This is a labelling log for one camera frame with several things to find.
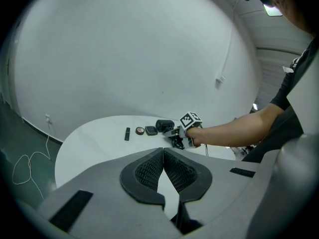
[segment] gray floor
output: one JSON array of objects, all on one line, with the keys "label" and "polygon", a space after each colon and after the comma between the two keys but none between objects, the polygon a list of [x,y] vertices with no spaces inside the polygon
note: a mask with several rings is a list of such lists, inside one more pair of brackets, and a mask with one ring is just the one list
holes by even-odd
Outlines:
[{"label": "gray floor", "polygon": [[[29,181],[22,185],[14,185],[11,177],[13,167],[22,155],[26,154],[30,157],[35,151],[47,154],[45,143],[45,136],[23,123],[8,104],[5,105],[0,101],[0,168],[12,196],[35,209],[43,201],[35,184]],[[35,154],[31,160],[32,177],[44,198],[56,189],[54,165],[59,148],[59,144],[49,140],[48,149],[52,160],[41,154]],[[17,165],[14,173],[15,182],[22,182],[29,178],[27,163],[28,160],[24,157]]]}]

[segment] hand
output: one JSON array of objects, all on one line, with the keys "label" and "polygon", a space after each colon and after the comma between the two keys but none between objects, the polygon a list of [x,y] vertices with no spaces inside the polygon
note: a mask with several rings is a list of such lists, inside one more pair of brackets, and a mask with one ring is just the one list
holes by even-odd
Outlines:
[{"label": "hand", "polygon": [[196,147],[200,147],[200,145],[203,143],[202,142],[202,139],[203,139],[202,133],[203,133],[202,128],[192,127],[186,131],[186,136],[193,138],[194,145]]}]

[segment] small black box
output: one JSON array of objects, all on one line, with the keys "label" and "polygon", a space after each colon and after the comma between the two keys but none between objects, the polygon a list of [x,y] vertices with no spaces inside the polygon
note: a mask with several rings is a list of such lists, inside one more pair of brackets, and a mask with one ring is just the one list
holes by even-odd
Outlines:
[{"label": "small black box", "polygon": [[149,125],[145,127],[145,132],[147,135],[157,135],[158,131],[156,130],[155,126]]}]

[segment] person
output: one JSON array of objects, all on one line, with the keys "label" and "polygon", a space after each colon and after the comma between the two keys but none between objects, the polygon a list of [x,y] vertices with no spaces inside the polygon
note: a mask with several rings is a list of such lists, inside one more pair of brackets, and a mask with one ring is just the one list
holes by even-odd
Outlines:
[{"label": "person", "polygon": [[194,144],[240,147],[256,144],[256,148],[243,161],[260,163],[264,154],[280,149],[290,139],[303,134],[300,122],[287,95],[303,76],[313,60],[319,45],[317,37],[317,0],[260,0],[275,6],[283,16],[299,29],[314,38],[309,47],[291,64],[293,73],[287,73],[277,95],[262,110],[242,116],[230,123],[209,127],[191,128],[187,136]]}]

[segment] black remote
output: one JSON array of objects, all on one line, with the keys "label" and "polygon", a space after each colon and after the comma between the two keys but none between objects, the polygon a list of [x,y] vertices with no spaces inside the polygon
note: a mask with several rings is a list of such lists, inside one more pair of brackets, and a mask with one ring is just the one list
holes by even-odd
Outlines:
[{"label": "black remote", "polygon": [[125,138],[124,138],[125,141],[130,140],[130,130],[131,130],[131,129],[130,129],[129,127],[126,128]]}]

